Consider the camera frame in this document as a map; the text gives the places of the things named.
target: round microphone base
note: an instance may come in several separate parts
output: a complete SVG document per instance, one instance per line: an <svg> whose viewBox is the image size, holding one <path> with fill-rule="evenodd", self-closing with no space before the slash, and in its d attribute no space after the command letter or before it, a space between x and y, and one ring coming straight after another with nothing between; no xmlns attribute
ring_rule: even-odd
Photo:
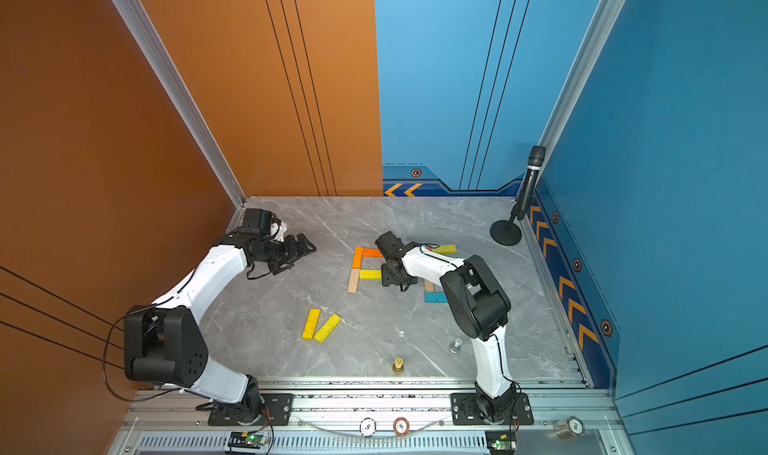
<svg viewBox="0 0 768 455"><path fill-rule="evenodd" d="M523 232L514 223L499 220L491 226L491 237L500 245L517 245L523 238Z"/></svg>

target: ventilation grille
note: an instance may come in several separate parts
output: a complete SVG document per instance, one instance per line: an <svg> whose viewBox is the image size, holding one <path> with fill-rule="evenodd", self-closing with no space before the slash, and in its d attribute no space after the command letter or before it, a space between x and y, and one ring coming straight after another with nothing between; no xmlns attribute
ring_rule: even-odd
<svg viewBox="0 0 768 455"><path fill-rule="evenodd" d="M229 450L229 431L144 432L136 455L169 453L222 453ZM237 453L262 450L233 449ZM332 433L277 431L270 455L281 453L487 453L483 431L429 431L422 435L351 438Z"/></svg>

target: white poker chip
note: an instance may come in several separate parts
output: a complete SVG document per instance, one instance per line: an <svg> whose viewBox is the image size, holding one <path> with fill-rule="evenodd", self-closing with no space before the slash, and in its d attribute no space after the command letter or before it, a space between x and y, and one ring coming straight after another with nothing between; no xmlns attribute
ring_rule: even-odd
<svg viewBox="0 0 768 455"><path fill-rule="evenodd" d="M376 432L376 422L372 418L367 418L360 422L360 433L364 437L370 437Z"/></svg>

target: blue wall panel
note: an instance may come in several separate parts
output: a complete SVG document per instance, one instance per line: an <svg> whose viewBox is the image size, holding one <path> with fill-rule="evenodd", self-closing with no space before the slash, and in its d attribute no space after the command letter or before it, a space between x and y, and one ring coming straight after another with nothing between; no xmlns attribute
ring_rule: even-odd
<svg viewBox="0 0 768 455"><path fill-rule="evenodd" d="M621 334L623 415L768 372L755 354L751 364L728 362L663 388L766 343L766 86L766 0L627 0L545 170ZM627 423L655 430L760 410L764 385ZM765 419L727 420L691 427L710 425L713 436ZM713 453L680 448L696 447L686 437L704 433L675 428L633 440L640 454ZM729 441L731 452L752 448Z"/></svg>
<svg viewBox="0 0 768 455"><path fill-rule="evenodd" d="M385 169L454 191L524 172L599 0L528 1L376 0Z"/></svg>

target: yellow wooden block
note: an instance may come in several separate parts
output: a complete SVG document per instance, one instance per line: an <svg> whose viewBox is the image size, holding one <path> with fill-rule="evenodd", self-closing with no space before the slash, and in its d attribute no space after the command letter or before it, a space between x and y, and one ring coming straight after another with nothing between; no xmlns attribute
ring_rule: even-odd
<svg viewBox="0 0 768 455"><path fill-rule="evenodd" d="M440 245L437 249L432 249L432 251L440 255L456 253L456 245Z"/></svg>
<svg viewBox="0 0 768 455"><path fill-rule="evenodd" d="M381 279L382 279L381 270L361 270L360 271L360 280L381 280Z"/></svg>
<svg viewBox="0 0 768 455"><path fill-rule="evenodd" d="M315 336L315 328L317 328L318 320L320 320L320 309L312 308L310 310L310 316L306 318L304 333L301 335L304 340L312 340L312 337Z"/></svg>
<svg viewBox="0 0 768 455"><path fill-rule="evenodd" d="M315 334L315 340L317 340L320 343L323 343L326 338L328 338L328 335L331 335L331 332L334 328L336 328L337 325L339 325L339 322L341 321L341 317L333 314L331 318L328 319L328 321L323 325L320 330L317 331Z"/></svg>

